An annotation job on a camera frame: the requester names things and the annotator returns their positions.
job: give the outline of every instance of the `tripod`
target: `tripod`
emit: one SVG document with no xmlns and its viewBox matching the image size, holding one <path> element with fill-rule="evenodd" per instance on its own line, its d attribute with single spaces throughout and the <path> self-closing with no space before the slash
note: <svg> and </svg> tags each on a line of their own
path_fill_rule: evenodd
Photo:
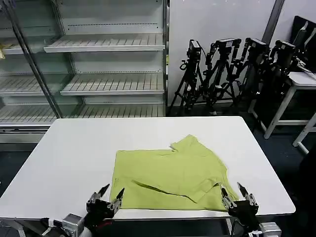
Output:
<svg viewBox="0 0 316 237">
<path fill-rule="evenodd" d="M 298 60 L 296 57 L 296 48 L 287 42 L 276 41 L 275 47 L 272 49 L 269 58 L 266 60 L 264 70 L 262 70 L 261 78 L 263 79 L 263 87 L 256 98 L 260 104 L 266 104 L 275 99 L 281 100 L 285 94 L 286 87 L 289 86 L 287 81 L 289 79 L 289 72 L 291 67 L 296 67 Z M 256 100 L 251 102 L 249 107 L 250 113 L 254 113 Z M 259 113 L 257 115 L 256 126 L 260 124 Z"/>
<path fill-rule="evenodd" d="M 243 63 L 247 52 L 249 52 L 247 61 Z M 238 106 L 245 95 L 250 95 L 250 101 L 258 98 L 260 94 L 259 84 L 262 80 L 262 73 L 267 67 L 269 52 L 270 48 L 268 44 L 258 39 L 246 38 L 243 52 L 241 54 L 241 59 L 236 65 L 236 77 L 239 78 L 240 74 L 246 67 L 247 71 L 242 83 L 238 85 L 239 94 L 237 96 L 237 101 L 236 103 L 233 103 L 230 108 L 233 106 Z M 250 86 L 248 86 L 251 76 L 253 76 L 253 81 L 251 82 Z"/>
<path fill-rule="evenodd" d="M 181 79 L 179 87 L 175 92 L 174 98 L 170 105 L 167 116 L 170 115 L 173 105 L 179 96 L 181 98 L 180 108 L 177 115 L 180 115 L 183 107 L 185 108 L 185 112 L 189 113 L 193 108 L 195 101 L 197 100 L 197 77 L 199 76 L 199 80 L 202 83 L 202 74 L 199 68 L 199 62 L 201 58 L 201 47 L 195 40 L 190 40 L 189 49 L 187 52 L 188 60 L 183 60 L 183 64 L 180 66 L 180 69 L 184 72 L 184 75 Z M 180 93 L 183 84 L 184 90 L 183 94 Z"/>
<path fill-rule="evenodd" d="M 235 64 L 238 62 L 236 59 L 237 52 L 240 46 L 240 39 L 222 39 L 216 41 L 211 45 L 210 52 L 206 56 L 207 70 L 203 72 L 205 75 L 205 80 L 201 83 L 199 87 L 199 93 L 202 94 L 204 100 L 206 101 L 206 107 L 213 110 L 213 105 L 221 100 L 225 93 L 231 96 L 231 99 L 235 103 L 236 96 L 234 92 L 233 82 L 236 81 L 236 76 L 233 75 L 233 70 Z M 229 64 L 229 55 L 232 52 L 232 47 L 234 47 L 231 64 Z M 214 68 L 212 68 L 212 58 L 218 49 L 220 58 L 216 61 Z M 225 83 L 220 85 L 222 73 L 227 70 L 227 78 Z M 210 79 L 215 74 L 214 82 L 209 85 Z"/>
</svg>

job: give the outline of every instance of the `cable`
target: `cable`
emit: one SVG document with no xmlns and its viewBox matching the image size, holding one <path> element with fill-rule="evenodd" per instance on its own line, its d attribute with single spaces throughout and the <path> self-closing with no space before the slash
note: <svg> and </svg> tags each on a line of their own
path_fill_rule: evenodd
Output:
<svg viewBox="0 0 316 237">
<path fill-rule="evenodd" d="M 203 51 L 203 53 L 204 53 L 204 56 L 206 57 L 206 53 L 205 53 L 205 51 L 204 51 L 204 48 L 200 45 L 200 43 L 197 41 L 197 43 L 199 44 L 199 46 L 201 47 L 201 49 L 202 49 L 202 51 Z"/>
<path fill-rule="evenodd" d="M 240 235 L 240 236 L 243 236 L 243 235 L 245 234 L 243 224 L 242 224 L 242 223 L 240 223 L 240 221 L 239 221 L 239 220 L 234 219 L 234 222 L 233 222 L 233 224 L 232 224 L 231 237 L 234 237 L 234 229 L 235 229 L 235 224 L 236 224 L 236 223 L 240 224 L 240 226 L 243 228 L 243 233 L 242 233 L 242 235 Z"/>
<path fill-rule="evenodd" d="M 304 72 L 306 72 L 306 73 L 313 73 L 312 71 L 310 71 L 310 70 L 305 68 L 305 65 L 302 63 L 302 60 L 300 60 L 300 62 L 297 65 L 301 66 L 300 69 L 303 70 Z"/>
</svg>

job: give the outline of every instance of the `white desk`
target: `white desk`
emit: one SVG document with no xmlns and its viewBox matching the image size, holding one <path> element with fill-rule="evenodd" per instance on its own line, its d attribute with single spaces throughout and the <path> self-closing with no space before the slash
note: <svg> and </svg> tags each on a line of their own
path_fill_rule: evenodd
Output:
<svg viewBox="0 0 316 237">
<path fill-rule="evenodd" d="M 292 85 L 285 95 L 285 98 L 283 99 L 270 125 L 268 128 L 265 128 L 265 126 L 261 124 L 262 128 L 265 130 L 264 137 L 266 139 L 271 136 L 277 125 L 306 125 L 308 123 L 308 120 L 280 120 L 280 118 L 282 117 L 285 109 L 297 90 L 316 90 L 316 76 L 313 73 L 307 72 L 291 72 L 289 76 L 292 80 Z M 253 111 L 253 108 L 254 104 L 252 104 L 250 112 L 252 112 L 254 116 L 257 117 Z"/>
<path fill-rule="evenodd" d="M 0 198 L 0 219 L 61 220 L 86 214 L 94 191 L 111 183 L 117 150 L 169 149 L 192 134 L 228 168 L 228 179 L 252 192 L 258 215 L 295 211 L 290 197 L 241 117 L 58 119 Z M 110 192 L 104 199 L 108 200 Z M 119 210 L 115 219 L 199 219 L 216 211 Z"/>
<path fill-rule="evenodd" d="M 315 125 L 316 125 L 316 113 L 308 122 L 308 124 L 304 127 L 300 135 L 298 135 L 298 137 L 293 142 L 293 146 L 294 147 L 298 146 L 305 154 L 307 154 L 309 150 L 303 145 L 302 141 L 310 132 L 316 132 L 316 127 L 314 127 Z"/>
</svg>

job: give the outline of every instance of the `white shelf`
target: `white shelf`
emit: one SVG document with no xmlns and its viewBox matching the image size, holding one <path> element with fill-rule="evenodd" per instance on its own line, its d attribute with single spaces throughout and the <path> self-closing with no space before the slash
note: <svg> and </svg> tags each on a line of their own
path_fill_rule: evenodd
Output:
<svg viewBox="0 0 316 237">
<path fill-rule="evenodd" d="M 46 46 L 47 37 L 30 37 L 27 40 L 32 53 L 38 53 L 43 51 L 44 46 Z M 5 55 L 23 54 L 23 50 L 16 38 L 0 39 L 0 44 L 4 46 L 2 51 Z"/>
<path fill-rule="evenodd" d="M 7 105 L 0 109 L 0 125 L 36 124 L 50 125 L 56 116 L 49 105 Z"/>
<path fill-rule="evenodd" d="M 115 34 L 63 36 L 44 47 L 46 53 L 102 51 L 162 51 L 162 34 Z"/>
<path fill-rule="evenodd" d="M 52 93 L 63 87 L 65 74 L 44 75 Z M 43 96 L 44 93 L 34 75 L 13 75 L 0 77 L 0 96 Z"/>
<path fill-rule="evenodd" d="M 163 73 L 77 74 L 61 95 L 164 94 Z"/>
<path fill-rule="evenodd" d="M 164 105 L 83 105 L 70 118 L 148 118 L 164 115 Z"/>
</svg>

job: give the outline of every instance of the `t-shirt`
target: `t-shirt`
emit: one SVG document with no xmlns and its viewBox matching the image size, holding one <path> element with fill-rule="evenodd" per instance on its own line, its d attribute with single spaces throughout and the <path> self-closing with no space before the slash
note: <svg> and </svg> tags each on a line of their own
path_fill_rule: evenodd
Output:
<svg viewBox="0 0 316 237">
<path fill-rule="evenodd" d="M 225 211 L 223 185 L 238 200 L 225 165 L 196 137 L 188 135 L 171 148 L 117 151 L 110 199 L 125 188 L 123 209 Z"/>
</svg>

